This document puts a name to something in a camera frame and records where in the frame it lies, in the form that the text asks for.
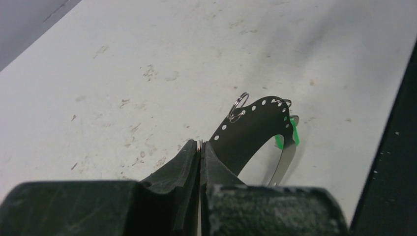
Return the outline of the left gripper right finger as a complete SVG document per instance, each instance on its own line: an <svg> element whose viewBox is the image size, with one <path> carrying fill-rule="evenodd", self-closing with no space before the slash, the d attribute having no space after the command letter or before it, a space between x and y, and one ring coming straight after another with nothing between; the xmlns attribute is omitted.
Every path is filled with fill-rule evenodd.
<svg viewBox="0 0 417 236"><path fill-rule="evenodd" d="M248 186L201 147L201 234L204 236L347 236L335 198L324 188Z"/></svg>

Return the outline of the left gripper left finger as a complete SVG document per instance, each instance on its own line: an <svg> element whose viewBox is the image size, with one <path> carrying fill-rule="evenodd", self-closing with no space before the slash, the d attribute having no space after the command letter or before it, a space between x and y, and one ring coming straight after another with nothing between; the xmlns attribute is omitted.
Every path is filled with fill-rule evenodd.
<svg viewBox="0 0 417 236"><path fill-rule="evenodd" d="M3 236L195 236L199 151L189 140L142 181L39 181L0 206Z"/></svg>

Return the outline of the large metal key ring plate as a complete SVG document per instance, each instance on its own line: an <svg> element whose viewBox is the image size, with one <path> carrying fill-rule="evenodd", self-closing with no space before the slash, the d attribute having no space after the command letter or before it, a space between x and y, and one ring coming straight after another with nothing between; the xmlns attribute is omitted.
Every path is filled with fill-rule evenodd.
<svg viewBox="0 0 417 236"><path fill-rule="evenodd" d="M293 126L290 122L290 99L266 96L245 105L249 94L244 92L209 142L219 161L238 176L253 155L271 138L281 135L284 147L273 173L267 176L268 186L277 186L283 179L296 153Z"/></svg>

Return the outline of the green tagged key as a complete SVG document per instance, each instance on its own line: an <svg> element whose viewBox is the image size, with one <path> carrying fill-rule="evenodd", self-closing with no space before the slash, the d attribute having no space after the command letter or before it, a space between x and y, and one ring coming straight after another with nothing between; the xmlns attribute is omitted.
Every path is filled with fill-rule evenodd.
<svg viewBox="0 0 417 236"><path fill-rule="evenodd" d="M293 140L295 141L296 146L299 145L299 136L297 131L297 125L299 123L299 116L298 115L291 115L290 122L293 126ZM281 135L274 136L275 139L275 146L280 150L284 147L284 138Z"/></svg>

